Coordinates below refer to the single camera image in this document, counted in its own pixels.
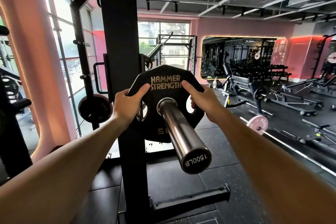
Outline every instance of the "mirror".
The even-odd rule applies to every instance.
[[[226,78],[223,63],[231,69],[246,63],[270,65],[276,38],[208,36],[202,42],[201,78]]]

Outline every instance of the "pink column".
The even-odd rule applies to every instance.
[[[0,6],[39,128],[40,141],[31,156],[36,162],[77,138],[76,127],[45,0],[0,0]]]

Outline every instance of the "track light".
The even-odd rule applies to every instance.
[[[224,15],[225,14],[225,6],[222,5],[222,8],[220,10],[222,11],[222,15]]]
[[[244,12],[245,12],[245,7],[243,7],[242,9],[241,9],[241,17],[243,17],[244,16]]]
[[[174,2],[175,4],[175,12],[177,13],[178,12],[178,9],[177,9],[177,2]]]

